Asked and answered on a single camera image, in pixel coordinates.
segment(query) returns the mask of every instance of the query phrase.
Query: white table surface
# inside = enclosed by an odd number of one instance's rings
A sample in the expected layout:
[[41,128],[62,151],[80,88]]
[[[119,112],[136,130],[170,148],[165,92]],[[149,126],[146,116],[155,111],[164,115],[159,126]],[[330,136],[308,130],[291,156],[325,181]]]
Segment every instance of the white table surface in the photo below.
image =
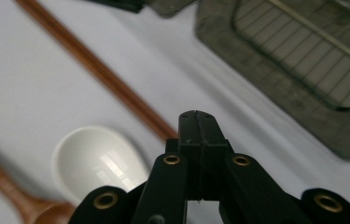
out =
[[[324,188],[350,202],[341,161],[201,44],[197,4],[171,19],[85,1],[41,0],[175,129],[198,109],[216,117],[237,152],[257,159],[288,193]],[[62,137],[86,125],[127,136],[149,167],[164,143],[13,1],[0,1],[0,165],[31,194],[61,200],[50,172]],[[221,223],[217,203],[189,204],[189,223]],[[0,194],[0,223],[20,223]]]

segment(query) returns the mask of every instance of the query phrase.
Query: black plastic part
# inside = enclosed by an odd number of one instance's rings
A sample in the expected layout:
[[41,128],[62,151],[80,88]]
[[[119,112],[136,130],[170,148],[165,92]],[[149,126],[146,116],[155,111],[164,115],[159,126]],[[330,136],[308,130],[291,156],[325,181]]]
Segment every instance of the black plastic part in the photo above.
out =
[[[105,193],[115,194],[116,202],[97,207]],[[350,223],[344,198],[325,189],[306,190],[301,200],[286,194],[256,160],[233,153],[216,120],[200,111],[180,116],[179,139],[167,140],[145,184],[129,193],[94,190],[69,223],[184,224],[187,200],[220,201],[224,224]]]
[[246,223],[313,223],[253,158],[229,155],[223,175]]
[[187,168],[187,159],[178,153],[165,153],[155,160],[132,224],[186,223]]
[[100,3],[110,7],[117,7],[123,10],[138,13],[142,10],[145,1],[143,0],[86,0],[90,2]]
[[189,200],[218,201],[224,158],[233,153],[215,117],[189,111],[179,117],[178,152],[189,160]]
[[[145,184],[133,189],[128,194],[115,187],[104,186],[93,190],[78,206],[72,215],[69,224],[125,224],[130,223],[134,213],[134,208],[139,202]],[[117,202],[106,209],[99,209],[94,205],[94,201],[105,193],[115,194]]]
[[301,203],[315,223],[350,223],[350,203],[329,190],[308,189],[302,194]]

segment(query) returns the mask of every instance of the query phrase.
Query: wooden spoon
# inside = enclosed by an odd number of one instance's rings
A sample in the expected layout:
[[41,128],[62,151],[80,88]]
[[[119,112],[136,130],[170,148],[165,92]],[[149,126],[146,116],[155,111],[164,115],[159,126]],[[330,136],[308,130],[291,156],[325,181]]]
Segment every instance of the wooden spoon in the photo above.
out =
[[9,179],[1,168],[0,190],[21,213],[25,224],[68,223],[75,210],[75,207],[70,203],[45,201],[29,195]]

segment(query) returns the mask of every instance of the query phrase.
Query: brass insert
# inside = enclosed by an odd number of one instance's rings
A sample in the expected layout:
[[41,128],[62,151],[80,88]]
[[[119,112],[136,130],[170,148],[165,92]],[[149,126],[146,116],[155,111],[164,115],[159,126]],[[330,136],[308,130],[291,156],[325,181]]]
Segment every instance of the brass insert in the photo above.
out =
[[180,158],[178,156],[171,155],[171,156],[166,156],[165,158],[163,158],[163,161],[166,164],[175,165],[175,164],[180,163]]
[[97,209],[107,209],[114,206],[119,200],[119,196],[114,191],[102,193],[93,200],[93,205]]
[[235,164],[241,165],[241,166],[247,166],[250,164],[250,160],[244,156],[236,156],[236,157],[232,158],[232,161]]
[[314,200],[320,207],[332,213],[340,213],[343,210],[342,204],[326,194],[316,194]]
[[165,224],[165,218],[160,214],[156,214],[148,219],[147,224]]

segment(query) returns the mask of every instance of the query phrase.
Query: wire basket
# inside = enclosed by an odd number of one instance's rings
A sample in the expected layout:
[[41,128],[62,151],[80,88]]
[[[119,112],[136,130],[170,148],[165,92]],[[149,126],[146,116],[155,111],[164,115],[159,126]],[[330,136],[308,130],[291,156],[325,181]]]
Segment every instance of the wire basket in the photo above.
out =
[[350,1],[202,0],[196,32],[350,161]]

